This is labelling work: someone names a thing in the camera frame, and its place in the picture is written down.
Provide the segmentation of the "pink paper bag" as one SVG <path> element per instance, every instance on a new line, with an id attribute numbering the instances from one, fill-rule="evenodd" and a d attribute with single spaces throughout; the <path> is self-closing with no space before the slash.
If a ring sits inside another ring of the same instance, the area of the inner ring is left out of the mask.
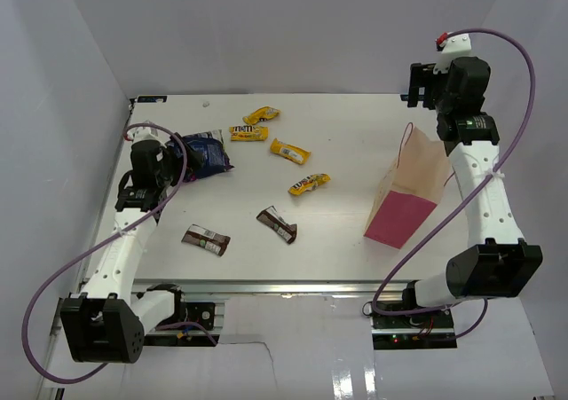
<path id="1" fill-rule="evenodd" d="M 450 172 L 444 143 L 409 122 L 379 184 L 363 236 L 401 249 L 438 206 Z"/>

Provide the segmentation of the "yellow snack bar packet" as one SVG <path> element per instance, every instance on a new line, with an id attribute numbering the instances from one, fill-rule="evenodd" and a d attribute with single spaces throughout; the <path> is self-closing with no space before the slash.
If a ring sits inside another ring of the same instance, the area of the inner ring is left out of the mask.
<path id="1" fill-rule="evenodd" d="M 275 138 L 270 145 L 270 152 L 298 165 L 304 165 L 311 153 L 294 145 L 280 142 Z"/>

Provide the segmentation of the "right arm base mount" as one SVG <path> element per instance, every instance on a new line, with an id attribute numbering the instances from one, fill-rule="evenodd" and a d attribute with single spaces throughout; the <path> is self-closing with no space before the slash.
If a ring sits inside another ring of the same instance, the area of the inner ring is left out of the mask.
<path id="1" fill-rule="evenodd" d="M 375 351 L 456 349 L 454 320 L 449 310 L 413 316 L 383 316 L 366 302 L 361 313 L 370 320 Z"/>

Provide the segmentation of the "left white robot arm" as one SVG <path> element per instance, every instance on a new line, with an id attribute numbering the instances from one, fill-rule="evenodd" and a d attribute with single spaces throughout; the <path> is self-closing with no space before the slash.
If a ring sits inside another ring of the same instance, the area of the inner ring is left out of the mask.
<path id="1" fill-rule="evenodd" d="M 66 299 L 60 311 L 71 357 L 79 363 L 134 363 L 150 331 L 161 323 L 180 327 L 187 318 L 188 308 L 174 284 L 153 286 L 138 297 L 132 287 L 160 221 L 160 203 L 171 186 L 181 184 L 182 170 L 201 168 L 203 157 L 178 136 L 164 145 L 144 134 L 133 141 L 130 162 L 115 203 L 117 238 L 104 247 L 78 297 Z"/>

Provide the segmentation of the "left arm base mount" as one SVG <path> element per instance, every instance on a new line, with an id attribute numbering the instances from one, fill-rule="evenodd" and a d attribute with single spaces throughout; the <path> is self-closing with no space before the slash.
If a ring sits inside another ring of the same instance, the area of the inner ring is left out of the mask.
<path id="1" fill-rule="evenodd" d="M 145 336 L 149 347 L 216 347 L 217 306 L 214 302 L 181 302 L 179 313 L 164 319 Z"/>

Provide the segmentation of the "brown chocolate bar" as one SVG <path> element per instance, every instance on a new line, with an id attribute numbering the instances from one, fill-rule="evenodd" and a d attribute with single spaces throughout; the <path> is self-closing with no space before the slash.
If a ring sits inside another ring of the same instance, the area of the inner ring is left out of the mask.
<path id="1" fill-rule="evenodd" d="M 296 240 L 297 224 L 287 223 L 274 206 L 263 209 L 256 219 L 276 232 L 287 244 L 292 244 Z"/>
<path id="2" fill-rule="evenodd" d="M 222 256 L 231 241 L 231 237 L 192 224 L 186 230 L 181 241 L 205 249 L 217 256 Z"/>

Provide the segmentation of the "purple chips bag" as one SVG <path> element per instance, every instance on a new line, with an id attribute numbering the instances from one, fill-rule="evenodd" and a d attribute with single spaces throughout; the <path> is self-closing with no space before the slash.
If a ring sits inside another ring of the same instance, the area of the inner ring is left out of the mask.
<path id="1" fill-rule="evenodd" d="M 191 149 L 188 153 L 185 184 L 221 174 L 233 168 L 225 151 L 221 129 L 185 135 L 182 139 Z"/>

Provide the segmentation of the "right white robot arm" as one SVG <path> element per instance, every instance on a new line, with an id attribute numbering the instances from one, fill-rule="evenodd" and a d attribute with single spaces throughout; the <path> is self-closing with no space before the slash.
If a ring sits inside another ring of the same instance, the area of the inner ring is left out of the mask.
<path id="1" fill-rule="evenodd" d="M 519 229 L 505 190 L 500 137 L 483 112 L 491 68 L 477 57 L 454 59 L 446 72 L 432 64 L 410 67 L 407 104 L 437 114 L 437 133 L 449 158 L 468 223 L 468 247 L 435 277 L 407 285 L 400 306 L 413 328 L 430 321 L 433 309 L 472 299 L 513 298 L 540 267 L 543 256 Z"/>

